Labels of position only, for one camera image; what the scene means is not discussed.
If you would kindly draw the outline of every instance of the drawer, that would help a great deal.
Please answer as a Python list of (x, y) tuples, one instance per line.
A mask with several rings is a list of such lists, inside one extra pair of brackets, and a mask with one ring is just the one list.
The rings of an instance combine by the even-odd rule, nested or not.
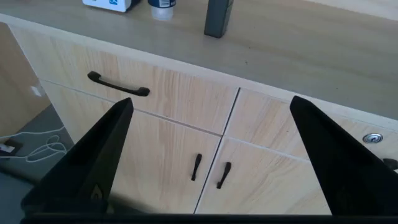
[[(218, 134), (224, 130), (237, 88), (29, 30), (12, 31), (40, 79), (111, 101), (131, 97), (137, 109)], [(149, 88), (150, 94), (135, 96), (95, 83), (87, 77), (90, 71), (124, 88)]]
[[(241, 90), (226, 135), (293, 156), (308, 158), (289, 106), (289, 102)], [(398, 159), (397, 133), (335, 114), (329, 116), (377, 157)], [(363, 137), (369, 133), (379, 133), (384, 139), (377, 144), (365, 144)]]
[[(67, 131), (77, 142), (113, 103), (41, 81)], [(134, 110), (111, 197), (155, 213), (193, 213), (219, 136)], [(191, 176), (198, 154), (202, 154)]]
[[(309, 162), (223, 138), (197, 213), (330, 214)], [(217, 189), (226, 163), (231, 170)]]

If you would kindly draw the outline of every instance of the countertop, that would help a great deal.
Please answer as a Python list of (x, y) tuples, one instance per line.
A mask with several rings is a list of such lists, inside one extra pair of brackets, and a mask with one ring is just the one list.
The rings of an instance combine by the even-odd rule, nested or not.
[(177, 1), (151, 18), (80, 0), (2, 0), (1, 15), (209, 68), (398, 119), (398, 22), (313, 2), (235, 0), (226, 35), (203, 35), (207, 1)]

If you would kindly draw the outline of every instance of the white bottle cap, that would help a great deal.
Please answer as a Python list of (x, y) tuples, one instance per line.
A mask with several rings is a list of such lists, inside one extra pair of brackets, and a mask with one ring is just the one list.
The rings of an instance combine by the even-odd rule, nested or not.
[(173, 17), (173, 8), (174, 7), (158, 8), (152, 6), (152, 17), (162, 21), (169, 21)]

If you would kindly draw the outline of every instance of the drawer handle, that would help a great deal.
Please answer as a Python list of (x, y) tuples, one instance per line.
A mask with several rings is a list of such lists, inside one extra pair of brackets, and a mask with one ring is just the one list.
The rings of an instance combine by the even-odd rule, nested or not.
[(120, 90), (120, 91), (123, 91), (126, 93), (131, 93), (136, 96), (147, 96), (147, 95), (149, 95), (149, 92), (150, 92), (150, 90), (145, 87), (140, 87), (138, 90), (129, 90), (127, 88), (123, 88), (123, 87), (120, 87), (117, 85), (113, 85), (113, 84), (104, 82), (104, 81), (100, 80), (101, 75), (94, 71), (91, 71), (90, 73), (88, 73), (87, 77), (93, 82), (96, 82), (96, 83), (102, 84), (104, 86), (108, 86), (108, 87), (111, 87), (111, 88), (114, 88), (114, 89), (117, 89), (117, 90)]
[(232, 166), (232, 164), (231, 164), (230, 162), (227, 162), (227, 163), (225, 164), (225, 169), (224, 169), (223, 178), (221, 178), (221, 181), (217, 183), (217, 189), (221, 189), (221, 186), (223, 185), (226, 176), (228, 175), (228, 173), (229, 173), (230, 170), (231, 170), (231, 166)]
[(197, 159), (195, 159), (195, 167), (193, 168), (193, 174), (192, 174), (192, 181), (195, 181), (197, 178), (197, 171), (198, 171), (198, 167), (201, 161), (201, 154), (197, 155)]

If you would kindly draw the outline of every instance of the wooden cabinet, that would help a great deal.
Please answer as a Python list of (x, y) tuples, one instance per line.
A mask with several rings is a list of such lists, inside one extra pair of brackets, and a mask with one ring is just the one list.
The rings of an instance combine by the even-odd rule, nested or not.
[[(237, 88), (188, 74), (13, 27), (35, 73), (41, 79), (111, 101), (131, 97), (140, 110), (222, 134)], [(98, 72), (104, 81), (125, 88), (147, 87), (150, 95), (134, 96), (88, 79)]]
[[(112, 102), (42, 81), (77, 142)], [(146, 212), (193, 213), (220, 137), (134, 111), (112, 197)], [(197, 154), (202, 160), (191, 181)]]
[(0, 136), (15, 134), (50, 105), (30, 88), (38, 83), (7, 24), (0, 22)]
[[(226, 135), (272, 150), (308, 159), (307, 152), (289, 110), (290, 102), (249, 90), (241, 90), (226, 129)], [(398, 159), (398, 134), (394, 131), (329, 114), (342, 128), (379, 158)], [(365, 144), (362, 138), (380, 133), (384, 140)]]
[[(224, 138), (197, 213), (330, 214), (311, 163)], [(227, 162), (231, 171), (220, 189)]]

